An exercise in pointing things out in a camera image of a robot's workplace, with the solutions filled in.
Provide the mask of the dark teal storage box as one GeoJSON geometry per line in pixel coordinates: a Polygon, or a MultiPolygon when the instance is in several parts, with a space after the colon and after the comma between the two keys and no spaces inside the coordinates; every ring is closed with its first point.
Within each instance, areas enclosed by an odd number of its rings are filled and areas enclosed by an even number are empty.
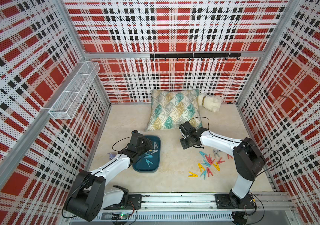
{"type": "Polygon", "coordinates": [[[161,157],[161,140],[158,136],[146,136],[151,141],[152,147],[144,153],[132,168],[140,173],[154,173],[158,170],[161,157]]]}

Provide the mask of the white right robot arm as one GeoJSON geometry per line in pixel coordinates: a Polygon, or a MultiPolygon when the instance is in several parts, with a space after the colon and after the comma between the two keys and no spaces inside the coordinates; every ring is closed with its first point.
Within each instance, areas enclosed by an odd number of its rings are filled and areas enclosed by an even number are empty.
{"type": "Polygon", "coordinates": [[[180,143],[183,149],[208,146],[220,150],[234,159],[237,179],[229,192],[233,204],[240,204],[265,165],[265,158],[250,138],[234,139],[212,133],[207,128],[196,129],[189,122],[179,126],[183,135],[180,143]]]}

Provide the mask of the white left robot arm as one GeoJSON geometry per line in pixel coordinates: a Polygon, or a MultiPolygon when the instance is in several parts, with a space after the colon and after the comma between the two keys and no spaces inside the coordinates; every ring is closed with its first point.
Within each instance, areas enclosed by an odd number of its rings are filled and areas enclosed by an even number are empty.
{"type": "Polygon", "coordinates": [[[93,171],[81,171],[76,176],[62,209],[88,222],[96,218],[101,210],[114,205],[120,209],[130,204],[128,189],[114,185],[106,186],[119,173],[137,163],[142,156],[150,151],[153,144],[150,139],[132,131],[130,142],[105,165],[93,171]]]}

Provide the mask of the teal clothespin pile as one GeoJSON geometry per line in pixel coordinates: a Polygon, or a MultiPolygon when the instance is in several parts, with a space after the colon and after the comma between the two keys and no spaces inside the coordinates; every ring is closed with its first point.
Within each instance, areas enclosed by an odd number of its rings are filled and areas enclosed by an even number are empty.
{"type": "Polygon", "coordinates": [[[207,161],[205,161],[204,160],[204,163],[201,163],[202,165],[204,165],[204,166],[206,166],[206,167],[210,167],[211,165],[207,162],[207,161]]]}

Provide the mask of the yellow clothespin front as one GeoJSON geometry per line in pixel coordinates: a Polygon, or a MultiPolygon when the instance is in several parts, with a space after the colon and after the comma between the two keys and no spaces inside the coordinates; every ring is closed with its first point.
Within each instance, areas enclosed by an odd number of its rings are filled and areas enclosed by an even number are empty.
{"type": "Polygon", "coordinates": [[[188,177],[190,177],[190,178],[197,178],[197,177],[198,177],[198,175],[197,175],[197,174],[195,174],[195,173],[193,173],[193,172],[190,172],[190,171],[189,171],[189,175],[188,175],[188,177]]]}

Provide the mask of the teal clothespin front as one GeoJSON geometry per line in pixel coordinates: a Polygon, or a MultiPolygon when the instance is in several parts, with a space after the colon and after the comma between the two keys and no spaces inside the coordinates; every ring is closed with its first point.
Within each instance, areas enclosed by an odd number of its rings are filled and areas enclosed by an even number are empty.
{"type": "Polygon", "coordinates": [[[201,177],[205,180],[207,177],[207,171],[203,171],[202,174],[200,175],[200,178],[201,177]]]}

